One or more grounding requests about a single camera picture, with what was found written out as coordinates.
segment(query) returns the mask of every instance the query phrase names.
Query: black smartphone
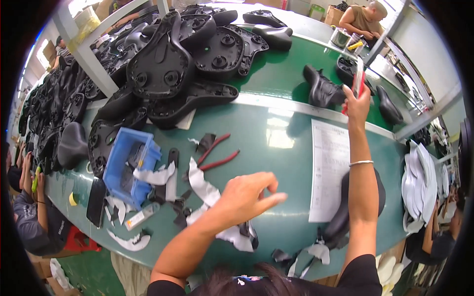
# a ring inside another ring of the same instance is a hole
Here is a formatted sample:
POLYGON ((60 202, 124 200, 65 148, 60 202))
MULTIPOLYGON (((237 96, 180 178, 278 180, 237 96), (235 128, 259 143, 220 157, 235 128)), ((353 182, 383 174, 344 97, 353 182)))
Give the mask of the black smartphone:
POLYGON ((94 224, 97 229, 102 227, 102 217, 104 215, 104 200, 107 194, 107 187, 102 179, 94 177, 92 181, 89 202, 87 203, 87 219, 94 224))

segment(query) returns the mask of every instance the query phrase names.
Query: red stool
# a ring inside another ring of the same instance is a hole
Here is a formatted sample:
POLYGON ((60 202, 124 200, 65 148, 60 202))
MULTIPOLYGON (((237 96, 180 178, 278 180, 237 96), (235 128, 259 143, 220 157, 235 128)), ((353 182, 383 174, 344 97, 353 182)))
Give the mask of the red stool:
POLYGON ((100 252, 102 247, 99 247, 95 241, 89 238, 89 245, 84 241, 87 236, 83 234, 76 226, 72 225, 67 235, 66 245, 64 246, 65 250, 68 251, 96 251, 100 252))

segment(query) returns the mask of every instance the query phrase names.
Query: blue plastic bin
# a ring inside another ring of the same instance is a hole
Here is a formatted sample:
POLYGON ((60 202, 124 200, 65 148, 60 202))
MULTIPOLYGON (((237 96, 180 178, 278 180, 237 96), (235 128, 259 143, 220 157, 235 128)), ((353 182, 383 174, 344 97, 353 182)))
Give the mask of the blue plastic bin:
POLYGON ((161 159, 161 148, 153 141, 153 134, 121 127, 110 151, 102 179, 111 195, 135 206, 140 211, 142 209, 141 204, 146 200, 152 189, 151 185, 134 178, 130 192, 124 191, 120 186, 125 162, 127 162, 132 146, 136 142, 145 143, 137 169, 151 171, 155 169, 156 162, 161 159))

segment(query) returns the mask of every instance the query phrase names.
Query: worker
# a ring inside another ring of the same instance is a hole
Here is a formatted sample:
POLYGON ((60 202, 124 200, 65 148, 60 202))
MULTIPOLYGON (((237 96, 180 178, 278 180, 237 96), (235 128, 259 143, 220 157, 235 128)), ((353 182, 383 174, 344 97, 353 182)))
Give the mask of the worker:
MULTIPOLYGON (((110 4, 109 6, 109 15, 111 15, 112 13, 114 13, 114 11, 118 10, 119 8, 121 8, 122 6, 124 6, 125 4, 128 4, 130 3, 132 0, 113 0, 112 3, 110 4)), ((122 18, 121 20, 119 20, 117 23, 115 23, 113 26, 112 26, 112 29, 115 29, 121 25, 124 25, 126 23, 128 23, 129 21, 131 20, 134 20, 136 18, 138 18, 140 15, 139 15, 139 12, 140 10, 142 9, 145 9, 145 8, 148 8, 148 7, 151 7, 153 4, 151 2, 151 0, 143 3, 142 5, 138 6, 137 8, 133 9, 131 12, 129 12, 128 14, 126 14, 124 16, 124 18, 122 18)))
POLYGON ((454 216, 449 222, 449 230, 440 232, 437 202, 426 227, 407 238, 405 251, 407 258, 425 265, 438 265, 443 262, 451 254, 461 231, 464 204, 464 197, 460 197, 456 203, 454 216))
POLYGON ((10 144, 6 143, 5 146, 7 147, 7 177, 9 185, 15 190, 16 192, 20 193, 23 189, 23 151, 25 149, 25 142, 20 145, 20 152, 18 154, 17 163, 16 165, 11 165, 11 153, 10 153, 10 144))
POLYGON ((64 43, 64 40, 61 36, 58 36, 56 39, 56 61, 55 65, 53 66, 53 69, 56 69, 57 66, 59 66, 59 57, 67 57, 71 53, 69 52, 69 49, 66 47, 66 43, 64 43))
POLYGON ((25 157, 22 192, 13 202, 14 221, 25 249, 36 256, 57 254, 67 241, 71 223, 45 197, 45 176, 38 175, 36 199, 33 199, 30 174, 31 152, 25 157))
POLYGON ((378 1, 369 3, 368 7, 350 6, 342 15, 339 26, 349 34, 357 33, 366 41, 380 38, 383 33, 380 21, 387 16, 387 9, 378 1))
MULTIPOLYGON (((375 237, 378 218, 378 187, 365 135, 370 106, 370 90, 364 86, 359 100, 343 86, 346 94, 350 140, 349 245, 338 287, 322 286, 299 278, 287 278, 268 263, 258 267, 266 277, 233 277, 215 271, 189 295, 381 295, 375 267, 375 237)), ((258 172, 230 180, 217 203, 193 224, 175 236, 159 256, 150 278, 148 296, 185 295, 189 275, 214 240, 216 234, 262 214, 285 202, 278 193, 278 180, 271 172, 258 172), (272 195, 264 198, 267 189, 272 195)))

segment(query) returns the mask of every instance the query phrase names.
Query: white plastic bag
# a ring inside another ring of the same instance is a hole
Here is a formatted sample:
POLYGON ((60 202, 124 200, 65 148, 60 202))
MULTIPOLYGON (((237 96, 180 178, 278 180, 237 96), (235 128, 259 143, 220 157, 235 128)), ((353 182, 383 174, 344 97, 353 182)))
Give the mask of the white plastic bag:
POLYGON ((61 265, 56 258, 49 261, 49 268, 51 269, 51 274, 54 279, 57 280, 64 291, 74 289, 74 287, 69 283, 68 277, 64 274, 64 270, 61 268, 61 265))

